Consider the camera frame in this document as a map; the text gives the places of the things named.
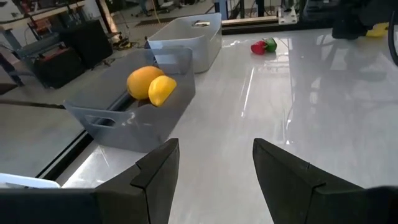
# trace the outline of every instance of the white plastic bin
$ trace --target white plastic bin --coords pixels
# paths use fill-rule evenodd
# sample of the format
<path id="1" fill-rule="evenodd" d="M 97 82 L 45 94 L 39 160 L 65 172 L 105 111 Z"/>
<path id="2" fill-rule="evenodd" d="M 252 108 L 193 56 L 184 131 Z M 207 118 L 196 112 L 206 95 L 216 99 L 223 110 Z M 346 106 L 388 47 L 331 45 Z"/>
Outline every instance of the white plastic bin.
<path id="1" fill-rule="evenodd" d="M 193 71 L 207 71 L 221 49 L 221 14 L 204 14 L 174 19 L 152 37 L 152 49 L 190 48 L 193 50 Z"/>

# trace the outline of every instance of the red pepper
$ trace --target red pepper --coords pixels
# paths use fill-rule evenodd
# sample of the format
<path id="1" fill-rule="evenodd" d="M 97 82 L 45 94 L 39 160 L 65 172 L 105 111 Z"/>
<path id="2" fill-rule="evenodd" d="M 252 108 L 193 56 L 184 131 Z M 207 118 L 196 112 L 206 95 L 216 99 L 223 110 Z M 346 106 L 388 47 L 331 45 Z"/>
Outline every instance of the red pepper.
<path id="1" fill-rule="evenodd" d="M 251 52 L 253 52 L 255 54 L 263 55 L 266 53 L 266 47 L 267 47 L 266 42 L 263 40 L 260 40 L 260 41 L 257 41 L 252 46 L 250 46 L 250 49 L 251 49 Z"/>

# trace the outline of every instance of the bin handle opening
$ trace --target bin handle opening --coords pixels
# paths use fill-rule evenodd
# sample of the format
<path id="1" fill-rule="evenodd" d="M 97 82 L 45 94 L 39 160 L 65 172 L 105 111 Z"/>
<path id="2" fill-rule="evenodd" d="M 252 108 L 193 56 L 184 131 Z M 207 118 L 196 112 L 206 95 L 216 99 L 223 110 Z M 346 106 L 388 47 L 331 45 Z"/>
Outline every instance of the bin handle opening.
<path id="1" fill-rule="evenodd" d="M 201 27 L 208 27 L 210 26 L 210 21 L 202 21 L 202 20 L 197 20 L 193 22 L 192 27 L 194 28 L 201 28 Z"/>
<path id="2" fill-rule="evenodd" d="M 116 122 L 111 118 L 104 118 L 93 115 L 86 115 L 85 119 L 90 125 L 102 128 L 114 128 L 116 124 Z"/>

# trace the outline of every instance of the gray plastic bin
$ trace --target gray plastic bin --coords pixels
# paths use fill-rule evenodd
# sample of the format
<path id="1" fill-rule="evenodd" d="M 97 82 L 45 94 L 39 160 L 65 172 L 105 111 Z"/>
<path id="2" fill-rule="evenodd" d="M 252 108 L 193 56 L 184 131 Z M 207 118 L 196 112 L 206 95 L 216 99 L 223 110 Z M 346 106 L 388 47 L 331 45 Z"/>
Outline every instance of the gray plastic bin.
<path id="1" fill-rule="evenodd" d="M 162 58 L 162 64 L 155 58 Z M 128 76 L 146 65 L 159 67 L 177 81 L 160 107 L 134 101 L 126 91 Z M 192 50 L 139 49 L 114 62 L 95 82 L 65 100 L 64 106 L 98 144 L 149 152 L 167 140 L 194 95 Z"/>

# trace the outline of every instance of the desk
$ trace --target desk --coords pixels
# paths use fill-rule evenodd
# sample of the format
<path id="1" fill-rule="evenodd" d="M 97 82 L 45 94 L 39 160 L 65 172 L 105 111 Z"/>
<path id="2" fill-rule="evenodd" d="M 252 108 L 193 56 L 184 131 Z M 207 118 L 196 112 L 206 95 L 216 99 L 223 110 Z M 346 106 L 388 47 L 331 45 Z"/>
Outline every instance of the desk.
<path id="1" fill-rule="evenodd" d="M 276 54 L 250 53 L 274 37 Z M 180 170 L 169 223 L 272 223 L 252 161 L 267 141 L 362 187 L 398 185 L 398 68 L 386 40 L 330 29 L 223 36 L 170 137 Z M 95 187 L 143 155 L 91 143 L 64 187 Z"/>
<path id="2" fill-rule="evenodd" d="M 69 5 L 70 9 L 75 9 L 77 7 L 82 7 L 85 5 L 84 1 L 80 1 L 77 3 L 73 3 Z M 33 20 L 39 20 L 39 19 L 43 19 L 49 16 L 54 16 L 57 14 L 60 14 L 62 12 L 66 12 L 68 10 L 68 8 L 66 6 L 63 7 L 58 7 L 58 8 L 53 8 L 53 9 L 43 9 L 40 10 L 39 12 L 35 12 L 30 13 L 30 15 L 32 16 Z M 30 18 L 21 18 L 21 19 L 16 19 L 12 22 L 3 22 L 0 21 L 0 30 L 4 31 L 4 30 L 11 30 L 11 29 L 15 29 L 16 27 L 20 27 L 23 26 L 24 24 L 30 23 L 31 19 Z"/>
<path id="3" fill-rule="evenodd" d="M 84 5 L 85 5 L 85 2 L 80 1 L 80 2 L 70 4 L 69 8 L 70 9 L 81 8 Z M 43 10 L 40 10 L 40 12 L 35 12 L 35 14 L 31 14 L 31 16 L 32 16 L 33 20 L 36 21 L 36 20 L 43 19 L 43 18 L 46 18 L 49 16 L 54 16 L 54 15 L 60 14 L 62 12 L 66 12 L 67 10 L 68 10 L 68 7 L 66 7 L 66 6 L 57 7 L 54 9 L 43 9 Z M 81 20 L 85 21 L 84 13 L 81 10 L 77 10 L 77 11 L 79 13 Z M 38 41 L 31 45 L 26 45 L 25 47 L 28 48 L 28 52 L 31 53 L 32 55 L 27 54 L 25 52 L 25 50 L 26 50 L 25 47 L 21 46 L 21 44 L 18 42 L 18 40 L 12 34 L 11 30 L 15 29 L 16 27 L 23 26 L 24 24 L 28 24 L 30 22 L 32 22 L 30 18 L 21 18 L 21 19 L 16 19 L 13 21 L 0 22 L 0 33 L 4 35 L 4 37 L 6 38 L 9 45 L 12 47 L 12 49 L 17 52 L 17 54 L 21 58 L 21 61 L 23 61 L 27 65 L 27 67 L 29 67 L 29 69 L 32 72 L 31 75 L 36 77 L 36 75 L 34 74 L 34 66 L 32 63 L 31 56 L 36 56 L 37 54 L 35 54 L 35 52 L 38 52 L 47 47 L 57 46 L 59 41 L 58 41 L 58 37 L 53 36 L 53 37 L 46 38 L 43 41 Z M 40 81 L 40 82 L 43 84 L 43 86 L 45 88 L 47 88 L 47 86 L 42 81 Z"/>

